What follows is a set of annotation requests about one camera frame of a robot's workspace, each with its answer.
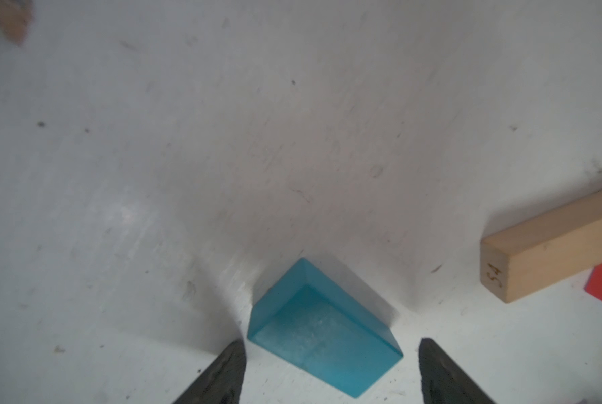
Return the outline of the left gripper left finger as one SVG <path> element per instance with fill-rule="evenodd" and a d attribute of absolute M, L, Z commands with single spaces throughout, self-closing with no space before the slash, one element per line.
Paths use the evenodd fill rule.
<path fill-rule="evenodd" d="M 237 339 L 174 401 L 174 404 L 239 404 L 247 356 Z"/>

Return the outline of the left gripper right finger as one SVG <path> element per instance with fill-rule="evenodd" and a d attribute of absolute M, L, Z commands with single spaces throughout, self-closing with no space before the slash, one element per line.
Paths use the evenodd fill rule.
<path fill-rule="evenodd" d="M 418 356 L 425 404 L 495 404 L 432 338 L 420 340 Z"/>

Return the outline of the teal rectangular block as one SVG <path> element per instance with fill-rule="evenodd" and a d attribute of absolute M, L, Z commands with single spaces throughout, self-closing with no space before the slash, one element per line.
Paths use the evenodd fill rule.
<path fill-rule="evenodd" d="M 254 304 L 247 338 L 353 398 L 404 357 L 390 328 L 305 258 Z"/>

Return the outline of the natural wood block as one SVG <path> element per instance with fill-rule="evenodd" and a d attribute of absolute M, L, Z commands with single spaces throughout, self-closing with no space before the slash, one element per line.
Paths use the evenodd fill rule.
<path fill-rule="evenodd" d="M 480 242 L 480 282 L 505 303 L 598 264 L 602 264 L 602 190 Z"/>

